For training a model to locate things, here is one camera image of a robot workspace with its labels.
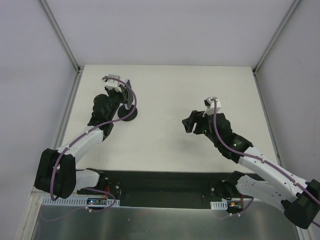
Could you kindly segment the phone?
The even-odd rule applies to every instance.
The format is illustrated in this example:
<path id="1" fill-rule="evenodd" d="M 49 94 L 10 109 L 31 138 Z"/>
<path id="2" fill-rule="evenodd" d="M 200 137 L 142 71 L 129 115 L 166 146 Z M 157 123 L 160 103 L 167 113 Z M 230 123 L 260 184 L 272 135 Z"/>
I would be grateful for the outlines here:
<path id="1" fill-rule="evenodd" d="M 124 87 L 124 92 L 126 96 L 126 102 L 124 104 L 124 108 L 126 110 L 129 110 L 134 102 L 134 97 L 131 91 L 132 90 L 131 81 L 127 78 L 124 82 L 127 84 L 127 86 Z"/>

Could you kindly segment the left aluminium frame post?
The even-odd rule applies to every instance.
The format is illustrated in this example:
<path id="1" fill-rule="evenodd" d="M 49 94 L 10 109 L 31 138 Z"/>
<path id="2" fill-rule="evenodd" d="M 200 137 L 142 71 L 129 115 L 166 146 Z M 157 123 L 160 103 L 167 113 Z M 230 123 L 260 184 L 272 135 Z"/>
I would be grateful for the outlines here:
<path id="1" fill-rule="evenodd" d="M 39 6 L 41 7 L 45 17 L 47 18 L 59 44 L 62 47 L 62 50 L 64 51 L 64 53 L 66 54 L 69 62 L 71 63 L 73 69 L 75 70 L 75 72 L 77 74 L 79 74 L 81 72 L 81 66 L 79 65 L 78 61 L 76 60 L 60 26 L 59 23 L 57 22 L 53 11 L 51 10 L 50 5 L 48 4 L 48 2 L 46 0 L 38 0 L 37 1 Z"/>

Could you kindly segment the aluminium frame post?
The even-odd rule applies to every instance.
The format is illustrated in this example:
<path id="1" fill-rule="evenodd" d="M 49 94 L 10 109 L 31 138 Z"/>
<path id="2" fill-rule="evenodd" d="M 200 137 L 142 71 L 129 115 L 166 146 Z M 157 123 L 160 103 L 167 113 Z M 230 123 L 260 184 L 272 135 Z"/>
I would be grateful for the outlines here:
<path id="1" fill-rule="evenodd" d="M 283 18 L 281 19 L 280 23 L 278 24 L 277 28 L 275 29 L 272 37 L 268 41 L 262 55 L 260 56 L 256 65 L 252 68 L 252 73 L 254 76 L 257 75 L 259 70 L 261 69 L 262 65 L 264 64 L 265 60 L 267 59 L 268 55 L 271 53 L 272 49 L 274 48 L 275 44 L 277 43 L 278 39 L 280 38 L 281 34 L 285 30 L 286 26 L 289 24 L 291 18 L 299 8 L 303 1 L 302 0 L 293 0 L 289 5 L 289 8 L 285 12 Z"/>
<path id="2" fill-rule="evenodd" d="M 47 18 L 59 44 L 62 47 L 62 50 L 64 51 L 64 53 L 66 54 L 69 62 L 71 63 L 73 69 L 75 70 L 75 72 L 77 74 L 79 74 L 81 72 L 81 66 L 79 65 L 78 61 L 76 60 L 60 26 L 59 23 L 57 22 L 53 11 L 51 10 L 50 5 L 48 4 L 48 2 L 46 0 L 38 0 L 37 1 L 39 6 L 41 7 L 45 17 Z"/>

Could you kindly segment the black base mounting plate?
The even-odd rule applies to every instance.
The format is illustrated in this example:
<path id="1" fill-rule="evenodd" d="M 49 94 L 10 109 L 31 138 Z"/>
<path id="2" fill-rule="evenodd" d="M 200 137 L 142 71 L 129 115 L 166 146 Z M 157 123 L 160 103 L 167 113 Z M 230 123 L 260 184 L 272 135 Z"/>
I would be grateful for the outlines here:
<path id="1" fill-rule="evenodd" d="M 231 173 L 105 170 L 97 189 L 108 190 L 122 207 L 209 209 L 211 202 L 239 199 L 226 186 Z"/>

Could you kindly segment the black phone stand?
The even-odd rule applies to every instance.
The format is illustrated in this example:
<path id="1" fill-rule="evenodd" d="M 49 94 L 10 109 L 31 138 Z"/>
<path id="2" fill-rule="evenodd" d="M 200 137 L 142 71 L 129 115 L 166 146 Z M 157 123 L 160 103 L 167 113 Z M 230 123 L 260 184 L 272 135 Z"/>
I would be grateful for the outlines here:
<path id="1" fill-rule="evenodd" d="M 133 121 L 138 116 L 137 107 L 132 104 L 129 109 L 126 109 L 126 104 L 119 107 L 117 111 L 118 118 L 123 122 Z"/>

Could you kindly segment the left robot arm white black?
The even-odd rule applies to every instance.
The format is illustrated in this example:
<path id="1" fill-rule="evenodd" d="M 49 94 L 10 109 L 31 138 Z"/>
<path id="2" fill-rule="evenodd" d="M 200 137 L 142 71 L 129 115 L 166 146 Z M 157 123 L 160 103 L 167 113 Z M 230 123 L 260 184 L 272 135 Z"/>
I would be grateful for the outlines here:
<path id="1" fill-rule="evenodd" d="M 111 134 L 116 122 L 132 121 L 138 115 L 137 96 L 129 79 L 110 74 L 102 81 L 106 93 L 94 98 L 85 129 L 74 140 L 41 154 L 34 187 L 49 193 L 52 201 L 87 188 L 102 194 L 106 188 L 103 173 L 93 168 L 78 170 L 77 163 Z"/>

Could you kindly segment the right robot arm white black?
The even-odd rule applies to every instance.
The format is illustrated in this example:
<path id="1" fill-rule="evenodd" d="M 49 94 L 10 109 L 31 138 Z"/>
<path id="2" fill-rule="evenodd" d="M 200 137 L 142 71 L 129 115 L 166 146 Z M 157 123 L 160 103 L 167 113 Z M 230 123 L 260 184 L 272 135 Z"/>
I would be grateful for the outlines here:
<path id="1" fill-rule="evenodd" d="M 261 200 L 284 213 L 285 217 L 301 229 L 308 229 L 320 213 L 320 183 L 307 181 L 272 163 L 244 137 L 233 132 L 223 113 L 207 115 L 193 110 L 182 120 L 187 133 L 206 136 L 223 157 L 239 164 L 261 180 L 234 171 L 217 187 L 216 194 L 230 200 L 238 195 Z"/>

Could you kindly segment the right aluminium frame post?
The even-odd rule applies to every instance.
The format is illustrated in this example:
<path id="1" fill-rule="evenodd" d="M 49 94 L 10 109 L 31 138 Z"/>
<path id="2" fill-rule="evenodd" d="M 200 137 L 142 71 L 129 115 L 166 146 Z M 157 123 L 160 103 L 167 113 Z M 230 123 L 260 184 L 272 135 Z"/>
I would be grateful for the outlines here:
<path id="1" fill-rule="evenodd" d="M 291 18 L 299 8 L 303 1 L 302 0 L 293 0 L 289 5 L 289 8 L 285 12 L 283 18 L 281 19 L 280 23 L 278 24 L 277 28 L 275 29 L 272 37 L 268 41 L 262 55 L 260 56 L 256 65 L 252 68 L 252 73 L 254 76 L 257 75 L 259 70 L 261 69 L 262 65 L 264 64 L 265 60 L 267 59 L 268 55 L 271 53 L 272 49 L 274 48 L 275 44 L 277 43 L 278 39 L 280 38 L 281 34 L 285 30 L 286 26 L 289 24 Z"/>

